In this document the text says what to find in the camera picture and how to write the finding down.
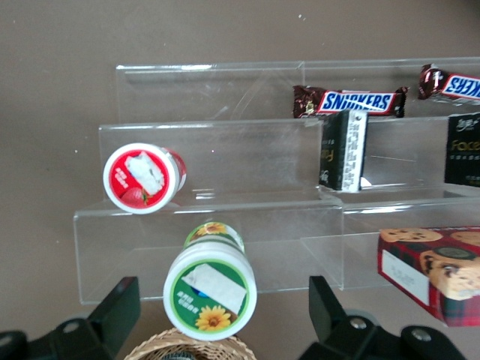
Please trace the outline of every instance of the white jar with green label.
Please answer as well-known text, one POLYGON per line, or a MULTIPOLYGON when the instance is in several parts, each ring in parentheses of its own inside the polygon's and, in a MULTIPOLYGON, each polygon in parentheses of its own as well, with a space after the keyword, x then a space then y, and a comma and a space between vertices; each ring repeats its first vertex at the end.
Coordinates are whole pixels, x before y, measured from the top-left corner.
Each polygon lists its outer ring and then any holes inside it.
POLYGON ((192 231, 166 277, 163 304, 172 324, 197 340, 242 329, 254 313, 257 285, 239 234, 218 222, 192 231))

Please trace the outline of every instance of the gray background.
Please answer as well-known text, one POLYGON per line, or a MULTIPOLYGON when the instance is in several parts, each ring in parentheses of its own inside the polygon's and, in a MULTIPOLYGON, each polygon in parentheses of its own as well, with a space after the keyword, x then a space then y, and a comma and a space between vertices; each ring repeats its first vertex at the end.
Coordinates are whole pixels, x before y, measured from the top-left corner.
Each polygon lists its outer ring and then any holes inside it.
MULTIPOLYGON (((115 65, 480 56, 479 20, 467 0, 2 1, 0 331, 33 339, 92 310, 72 216, 103 197, 97 132, 117 121, 115 65)), ((336 293, 395 334, 434 326, 478 358, 478 328, 443 328, 392 286, 336 293)), ((118 358, 170 326, 160 302, 143 304, 118 358)), ((261 295, 239 335, 258 359, 296 359, 315 339, 307 293, 261 295)))

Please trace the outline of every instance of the cookie image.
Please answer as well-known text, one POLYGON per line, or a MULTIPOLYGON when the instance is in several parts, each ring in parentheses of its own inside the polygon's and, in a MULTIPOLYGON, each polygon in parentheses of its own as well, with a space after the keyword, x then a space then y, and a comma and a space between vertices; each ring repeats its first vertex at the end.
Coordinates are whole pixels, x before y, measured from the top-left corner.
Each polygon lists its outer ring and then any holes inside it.
POLYGON ((456 247, 420 254, 421 270, 445 297, 467 300, 480 295, 480 257, 456 247))
POLYGON ((451 237, 459 242, 480 246, 480 232, 477 231, 459 231, 451 234, 451 237))
POLYGON ((380 235, 386 242, 435 242, 443 237, 438 232, 416 227, 382 229, 380 235))

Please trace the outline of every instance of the acrylic shelf tier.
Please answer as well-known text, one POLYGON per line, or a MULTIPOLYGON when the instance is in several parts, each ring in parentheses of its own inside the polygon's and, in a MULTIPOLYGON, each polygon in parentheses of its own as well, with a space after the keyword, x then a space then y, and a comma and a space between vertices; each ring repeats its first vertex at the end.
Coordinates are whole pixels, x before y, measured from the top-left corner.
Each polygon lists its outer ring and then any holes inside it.
POLYGON ((420 71, 431 63, 480 77, 480 58, 123 64, 115 72, 118 117, 121 123, 288 119, 295 85, 372 92, 406 86, 408 117, 478 111, 417 100, 420 71))
POLYGON ((205 221, 236 228, 261 293, 305 289, 310 275, 334 287, 385 285, 376 271, 382 227, 478 222, 480 189, 443 183, 446 117, 374 119, 359 193, 318 188, 321 122, 312 119, 178 121, 100 128, 103 163, 144 142, 178 152, 184 188, 165 208, 132 215, 104 200, 74 217, 79 290, 100 301, 119 278, 139 276, 160 299, 187 234, 205 221))

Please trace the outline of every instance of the black clamp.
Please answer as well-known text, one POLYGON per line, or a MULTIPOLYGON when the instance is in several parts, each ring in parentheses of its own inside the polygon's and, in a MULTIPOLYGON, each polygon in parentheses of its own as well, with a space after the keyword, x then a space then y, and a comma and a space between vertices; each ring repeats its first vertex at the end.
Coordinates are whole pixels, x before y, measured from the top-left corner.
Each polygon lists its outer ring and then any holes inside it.
POLYGON ((309 312, 319 342, 299 360, 466 360, 434 328, 407 326, 397 337, 363 316, 347 316, 321 276, 310 277, 309 312))
POLYGON ((137 277, 124 277, 87 319, 71 319, 27 341, 0 333, 0 360, 113 360, 140 316, 137 277))

